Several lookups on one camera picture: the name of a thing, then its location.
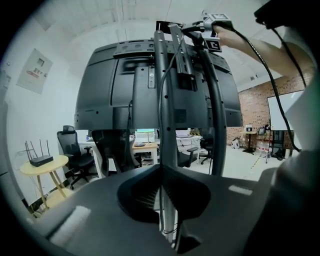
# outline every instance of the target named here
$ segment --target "black monitor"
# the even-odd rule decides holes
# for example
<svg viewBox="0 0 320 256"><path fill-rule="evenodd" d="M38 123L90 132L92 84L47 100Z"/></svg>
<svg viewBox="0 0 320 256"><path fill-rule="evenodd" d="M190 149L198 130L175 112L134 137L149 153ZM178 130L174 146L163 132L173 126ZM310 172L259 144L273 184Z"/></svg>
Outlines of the black monitor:
<svg viewBox="0 0 320 256"><path fill-rule="evenodd" d="M175 52L173 42L165 43L168 57L172 58ZM170 72L175 127L212 127L212 109L204 71L195 48L187 45L187 51L193 64L194 81L178 76L175 65ZM240 101L230 68L223 57L210 53L210 58L220 84L226 126L241 127ZM152 39L114 43L93 52L78 92L75 128L92 131L126 129L131 101L131 129L159 128Z"/></svg>

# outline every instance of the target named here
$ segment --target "red brick wall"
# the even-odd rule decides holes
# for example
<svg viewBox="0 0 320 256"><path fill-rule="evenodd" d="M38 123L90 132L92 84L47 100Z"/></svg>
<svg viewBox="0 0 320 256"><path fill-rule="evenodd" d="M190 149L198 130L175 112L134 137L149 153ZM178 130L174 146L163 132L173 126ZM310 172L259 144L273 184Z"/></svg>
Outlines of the red brick wall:
<svg viewBox="0 0 320 256"><path fill-rule="evenodd" d="M313 74L314 72L312 69L306 70L303 73L303 77L307 84L312 79ZM276 79L275 83L279 95L293 93L304 89L302 79L299 75L292 78L283 76ZM265 82L256 87L239 92L243 125L252 125L253 131L256 131L258 128L269 124L270 113L267 98L273 96L275 96L275 93L271 82ZM241 132L243 130L244 127L228 127L226 130L227 143L230 144L235 137L241 137ZM254 148L256 147L255 135L251 136L251 146ZM284 133L284 148L292 148L287 132Z"/></svg>

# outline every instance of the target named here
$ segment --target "sign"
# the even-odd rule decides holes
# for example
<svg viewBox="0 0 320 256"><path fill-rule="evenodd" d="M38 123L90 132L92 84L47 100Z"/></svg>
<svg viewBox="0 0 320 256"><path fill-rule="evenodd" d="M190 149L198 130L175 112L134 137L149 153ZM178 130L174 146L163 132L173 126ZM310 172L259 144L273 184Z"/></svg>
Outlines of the sign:
<svg viewBox="0 0 320 256"><path fill-rule="evenodd" d="M42 94L52 62L34 49L26 61L17 81L17 85Z"/></svg>

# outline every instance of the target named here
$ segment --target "white ceiling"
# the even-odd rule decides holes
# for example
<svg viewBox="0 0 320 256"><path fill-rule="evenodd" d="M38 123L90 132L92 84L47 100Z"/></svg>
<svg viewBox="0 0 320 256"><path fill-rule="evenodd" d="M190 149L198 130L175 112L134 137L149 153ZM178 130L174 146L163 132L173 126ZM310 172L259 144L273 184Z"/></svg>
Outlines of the white ceiling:
<svg viewBox="0 0 320 256"><path fill-rule="evenodd" d="M201 19L203 10L224 13L234 27L247 37L280 46L279 40L255 22L254 11L261 0L48 0L33 17L46 31L60 29L65 35L63 55L71 71L82 76L92 52L119 41L149 39L156 21L191 23ZM245 54L224 47L237 86L250 77L267 75L264 67Z"/></svg>

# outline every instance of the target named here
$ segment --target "round wooden table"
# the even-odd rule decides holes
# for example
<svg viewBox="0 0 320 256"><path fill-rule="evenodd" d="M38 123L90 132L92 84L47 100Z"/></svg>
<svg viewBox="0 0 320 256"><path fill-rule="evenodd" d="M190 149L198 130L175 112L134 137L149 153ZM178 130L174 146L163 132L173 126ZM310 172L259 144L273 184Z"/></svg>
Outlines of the round wooden table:
<svg viewBox="0 0 320 256"><path fill-rule="evenodd" d="M58 155L53 157L53 161L45 163L39 167L35 167L30 164L29 161L25 162L21 167L20 171L28 176L36 176L38 180L39 190L41 194L44 206L48 209L56 204L63 201L66 197L72 194L72 191L65 188L64 184L61 182L56 169L65 166L68 163L68 157L65 155ZM40 175L49 173L57 190L50 193L47 199L45 199L44 192L41 186Z"/></svg>

